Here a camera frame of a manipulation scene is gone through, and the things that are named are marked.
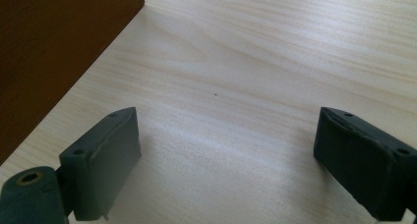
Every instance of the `brown wooden board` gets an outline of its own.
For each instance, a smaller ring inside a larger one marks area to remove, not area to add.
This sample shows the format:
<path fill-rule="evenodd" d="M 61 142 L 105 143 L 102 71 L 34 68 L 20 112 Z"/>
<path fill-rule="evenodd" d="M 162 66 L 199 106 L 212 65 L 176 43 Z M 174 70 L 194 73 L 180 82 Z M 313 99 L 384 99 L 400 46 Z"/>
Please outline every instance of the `brown wooden board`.
<path fill-rule="evenodd" d="M 0 163 L 144 0 L 0 0 Z"/>

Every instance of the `light wooden tabletop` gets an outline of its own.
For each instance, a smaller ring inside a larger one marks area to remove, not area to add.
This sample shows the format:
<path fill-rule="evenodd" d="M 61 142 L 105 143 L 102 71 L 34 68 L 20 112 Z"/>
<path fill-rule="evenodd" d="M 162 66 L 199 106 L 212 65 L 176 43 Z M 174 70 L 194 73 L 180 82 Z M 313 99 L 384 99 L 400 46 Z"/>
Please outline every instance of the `light wooden tabletop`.
<path fill-rule="evenodd" d="M 143 157 L 110 223 L 376 222 L 314 159 L 316 127 L 329 106 L 417 146 L 417 0 L 146 1 L 1 183 L 135 106 Z"/>

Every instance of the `dark wooden panel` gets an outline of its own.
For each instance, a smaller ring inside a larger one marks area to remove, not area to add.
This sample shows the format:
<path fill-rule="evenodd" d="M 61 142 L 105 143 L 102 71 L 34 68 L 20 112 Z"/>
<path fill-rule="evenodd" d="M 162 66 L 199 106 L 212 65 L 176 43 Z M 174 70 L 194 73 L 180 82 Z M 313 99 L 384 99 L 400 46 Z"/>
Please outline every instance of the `dark wooden panel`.
<path fill-rule="evenodd" d="M 0 0 L 0 162 L 144 0 Z"/>

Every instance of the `wooden surface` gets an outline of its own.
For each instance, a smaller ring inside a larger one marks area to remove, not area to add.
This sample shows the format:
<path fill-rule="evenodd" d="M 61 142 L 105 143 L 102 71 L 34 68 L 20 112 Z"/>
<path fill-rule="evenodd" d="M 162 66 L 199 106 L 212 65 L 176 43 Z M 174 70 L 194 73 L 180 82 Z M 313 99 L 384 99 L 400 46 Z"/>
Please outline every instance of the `wooden surface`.
<path fill-rule="evenodd" d="M 135 106 L 143 157 L 110 223 L 375 223 L 313 158 L 319 111 L 417 146 L 415 14 L 417 0 L 147 0 L 0 180 L 57 168 Z"/>
<path fill-rule="evenodd" d="M 0 163 L 144 0 L 0 0 Z"/>

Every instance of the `screw hole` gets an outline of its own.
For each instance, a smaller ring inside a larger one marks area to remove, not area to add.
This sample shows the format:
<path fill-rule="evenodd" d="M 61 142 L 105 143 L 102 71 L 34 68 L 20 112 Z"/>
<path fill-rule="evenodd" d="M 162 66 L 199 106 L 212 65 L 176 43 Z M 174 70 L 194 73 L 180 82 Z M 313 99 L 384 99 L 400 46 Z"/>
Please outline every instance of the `screw hole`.
<path fill-rule="evenodd" d="M 36 182 L 37 180 L 39 180 L 41 177 L 42 177 L 42 173 L 40 172 L 27 173 L 19 178 L 18 185 L 26 186 L 26 185 L 32 184 Z"/>
<path fill-rule="evenodd" d="M 410 154 L 410 151 L 408 151 L 407 149 L 404 149 L 404 148 L 398 148 L 396 151 L 399 152 L 399 153 L 405 154 L 405 155 Z"/>
<path fill-rule="evenodd" d="M 82 149 L 77 149 L 77 150 L 74 151 L 75 155 L 81 155 L 83 153 L 84 153 L 84 151 Z"/>

